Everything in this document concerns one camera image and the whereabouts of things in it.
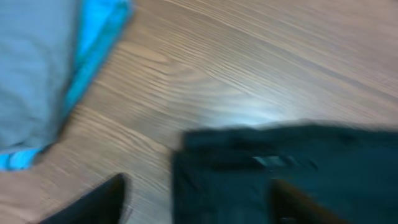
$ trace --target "dark garment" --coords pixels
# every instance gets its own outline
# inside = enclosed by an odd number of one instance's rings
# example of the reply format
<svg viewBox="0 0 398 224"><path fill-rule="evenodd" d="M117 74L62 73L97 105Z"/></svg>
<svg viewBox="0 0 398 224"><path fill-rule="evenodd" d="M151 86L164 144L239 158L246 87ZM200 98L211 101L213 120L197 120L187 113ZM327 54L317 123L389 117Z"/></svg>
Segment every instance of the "dark garment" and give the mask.
<svg viewBox="0 0 398 224"><path fill-rule="evenodd" d="M174 223L296 223L275 220L273 179L348 223L398 223L397 161L393 131L311 125L190 132L172 161Z"/></svg>
<svg viewBox="0 0 398 224"><path fill-rule="evenodd" d="M127 184L118 174L40 224L122 224L128 217Z"/></svg>

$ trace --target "bright blue fabric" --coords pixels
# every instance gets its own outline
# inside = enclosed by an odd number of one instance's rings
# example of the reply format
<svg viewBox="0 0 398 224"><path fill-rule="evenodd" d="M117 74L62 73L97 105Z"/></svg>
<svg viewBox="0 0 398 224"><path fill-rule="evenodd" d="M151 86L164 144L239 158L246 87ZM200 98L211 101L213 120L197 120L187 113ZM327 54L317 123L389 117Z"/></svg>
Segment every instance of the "bright blue fabric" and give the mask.
<svg viewBox="0 0 398 224"><path fill-rule="evenodd" d="M75 74L65 97L64 119L82 98L132 12L128 0L84 0ZM43 149L0 155L0 171L30 168L35 156Z"/></svg>

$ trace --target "folded gray fabric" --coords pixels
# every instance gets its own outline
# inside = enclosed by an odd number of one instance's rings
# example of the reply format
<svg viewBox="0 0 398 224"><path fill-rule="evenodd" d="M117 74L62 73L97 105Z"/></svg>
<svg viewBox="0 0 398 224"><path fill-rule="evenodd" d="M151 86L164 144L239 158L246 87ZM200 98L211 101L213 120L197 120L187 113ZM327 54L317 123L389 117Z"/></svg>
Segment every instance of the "folded gray fabric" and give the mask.
<svg viewBox="0 0 398 224"><path fill-rule="evenodd" d="M0 153L56 139L73 68L78 5L0 1Z"/></svg>

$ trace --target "wood grain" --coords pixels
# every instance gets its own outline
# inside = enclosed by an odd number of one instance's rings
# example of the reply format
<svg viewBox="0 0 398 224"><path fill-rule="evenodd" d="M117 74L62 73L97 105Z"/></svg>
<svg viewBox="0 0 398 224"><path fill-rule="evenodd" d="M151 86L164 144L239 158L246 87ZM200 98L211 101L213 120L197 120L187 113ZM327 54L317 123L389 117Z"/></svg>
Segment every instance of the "wood grain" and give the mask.
<svg viewBox="0 0 398 224"><path fill-rule="evenodd" d="M28 171L43 213L113 172L130 223L170 223L183 130L327 119L398 124L398 2L138 0L60 143Z"/></svg>

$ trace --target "folded clothing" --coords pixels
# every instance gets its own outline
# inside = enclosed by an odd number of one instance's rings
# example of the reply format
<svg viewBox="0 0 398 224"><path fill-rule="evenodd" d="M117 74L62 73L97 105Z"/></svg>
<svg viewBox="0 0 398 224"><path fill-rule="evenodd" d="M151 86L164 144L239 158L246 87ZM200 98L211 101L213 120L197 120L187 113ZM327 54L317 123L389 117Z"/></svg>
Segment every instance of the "folded clothing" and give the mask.
<svg viewBox="0 0 398 224"><path fill-rule="evenodd" d="M187 133L172 160L174 223L273 223L274 179L349 223L397 223L397 139L317 125Z"/></svg>
<svg viewBox="0 0 398 224"><path fill-rule="evenodd" d="M79 2L0 2L0 170L29 168L56 140L132 14L129 1Z"/></svg>

